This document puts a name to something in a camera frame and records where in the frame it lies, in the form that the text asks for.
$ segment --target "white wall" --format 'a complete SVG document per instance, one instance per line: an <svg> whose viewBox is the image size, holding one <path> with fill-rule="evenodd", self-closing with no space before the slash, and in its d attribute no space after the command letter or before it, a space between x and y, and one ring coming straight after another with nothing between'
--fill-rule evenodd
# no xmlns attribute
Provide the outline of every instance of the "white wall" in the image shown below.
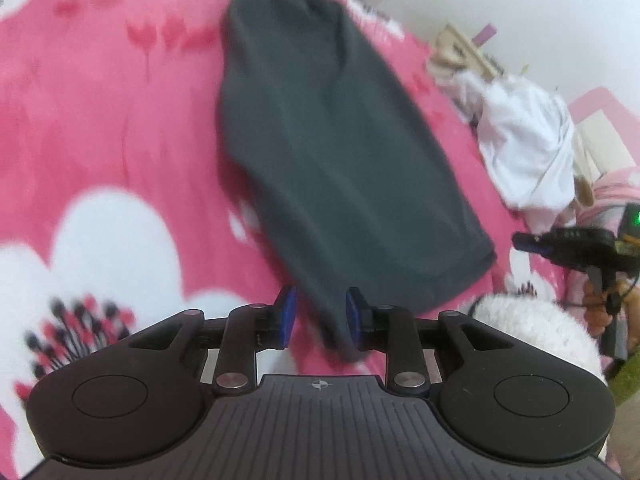
<svg viewBox="0 0 640 480"><path fill-rule="evenodd" d="M605 86L640 115L640 0L366 0L424 40L446 21L469 36L491 22L483 47L571 102Z"/></svg>

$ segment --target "gray garment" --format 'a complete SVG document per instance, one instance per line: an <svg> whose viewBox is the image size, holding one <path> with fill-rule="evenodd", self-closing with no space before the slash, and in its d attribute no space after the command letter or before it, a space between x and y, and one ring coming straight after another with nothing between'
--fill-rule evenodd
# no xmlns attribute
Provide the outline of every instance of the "gray garment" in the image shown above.
<svg viewBox="0 0 640 480"><path fill-rule="evenodd" d="M232 0L225 48L226 150L334 342L350 286L420 314L489 269L492 242L440 145L341 5Z"/></svg>

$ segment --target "pink bedspread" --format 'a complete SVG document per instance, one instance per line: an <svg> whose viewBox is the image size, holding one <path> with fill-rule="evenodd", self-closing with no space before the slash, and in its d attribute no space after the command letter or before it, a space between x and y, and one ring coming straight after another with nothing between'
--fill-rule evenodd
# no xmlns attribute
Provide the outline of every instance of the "pink bedspread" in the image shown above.
<svg viewBox="0 0 640 480"><path fill-rule="evenodd" d="M271 301L287 281L218 142L228 1L0 6L0 472L9 479L39 458L18 394L34 383L34 361L50 370L23 340L27 330L52 337L50 298L85 298L98 310L115 301L121 316L102 317L112 340L123 326L140 329L184 308L223 317ZM511 249L523 224L503 207L468 128L424 73L427 47L343 1L424 113L495 242L492 271L443 308L527 283L539 296L560 296L561 273ZM304 374L381 374L383 364L380 355L354 367L332 362L303 316L290 350L259 362L261 371Z"/></svg>

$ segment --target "white logo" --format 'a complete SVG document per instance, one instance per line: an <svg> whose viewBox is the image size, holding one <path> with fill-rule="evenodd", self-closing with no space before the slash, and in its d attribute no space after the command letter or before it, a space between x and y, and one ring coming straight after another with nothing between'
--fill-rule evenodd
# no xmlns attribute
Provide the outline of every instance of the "white logo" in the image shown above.
<svg viewBox="0 0 640 480"><path fill-rule="evenodd" d="M309 384L311 384L311 386L313 386L316 390L322 390L327 386L331 386L327 381L323 381L322 379L316 379L315 381Z"/></svg>

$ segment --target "circular pad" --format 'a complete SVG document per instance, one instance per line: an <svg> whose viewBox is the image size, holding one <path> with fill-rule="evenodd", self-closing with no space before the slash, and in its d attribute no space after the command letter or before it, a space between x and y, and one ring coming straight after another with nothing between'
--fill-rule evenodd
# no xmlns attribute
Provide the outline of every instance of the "circular pad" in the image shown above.
<svg viewBox="0 0 640 480"><path fill-rule="evenodd" d="M103 375L80 384L73 403L85 415L115 418L135 412L146 400L145 383L125 375Z"/></svg>
<svg viewBox="0 0 640 480"><path fill-rule="evenodd" d="M42 378L27 400L40 447L73 462L114 465L179 441L202 413L202 391L162 354L131 349L118 359L116 351L96 352Z"/></svg>
<svg viewBox="0 0 640 480"><path fill-rule="evenodd" d="M466 354L438 403L460 439L519 463L553 464L597 452L615 414L598 378L517 346Z"/></svg>
<svg viewBox="0 0 640 480"><path fill-rule="evenodd" d="M494 390L495 400L511 413L522 416L551 416L569 403L562 384L538 375L509 377Z"/></svg>

